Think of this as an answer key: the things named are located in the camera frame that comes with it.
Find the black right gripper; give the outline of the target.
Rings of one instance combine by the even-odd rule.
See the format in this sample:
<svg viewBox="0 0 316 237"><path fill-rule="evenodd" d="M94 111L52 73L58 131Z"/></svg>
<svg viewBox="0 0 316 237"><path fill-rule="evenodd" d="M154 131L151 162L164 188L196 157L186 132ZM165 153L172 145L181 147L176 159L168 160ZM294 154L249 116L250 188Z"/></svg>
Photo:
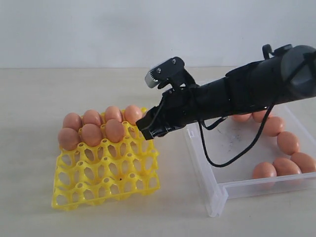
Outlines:
<svg viewBox="0 0 316 237"><path fill-rule="evenodd" d="M149 109L136 126L146 140L152 140L197 120L193 92L182 87L180 91L169 89L164 92L159 105Z"/></svg>

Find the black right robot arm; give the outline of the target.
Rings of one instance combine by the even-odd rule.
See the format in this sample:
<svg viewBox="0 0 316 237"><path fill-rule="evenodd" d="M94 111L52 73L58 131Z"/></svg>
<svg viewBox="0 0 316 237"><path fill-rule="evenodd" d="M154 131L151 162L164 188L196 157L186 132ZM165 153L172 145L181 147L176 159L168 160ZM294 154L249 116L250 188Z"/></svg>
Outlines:
<svg viewBox="0 0 316 237"><path fill-rule="evenodd" d="M316 95L316 50L307 45L263 46L264 59L198 85L180 57L152 68L145 81L150 88L171 88L159 105L136 122L146 140L162 137L198 121L248 114L272 103L283 104Z"/></svg>

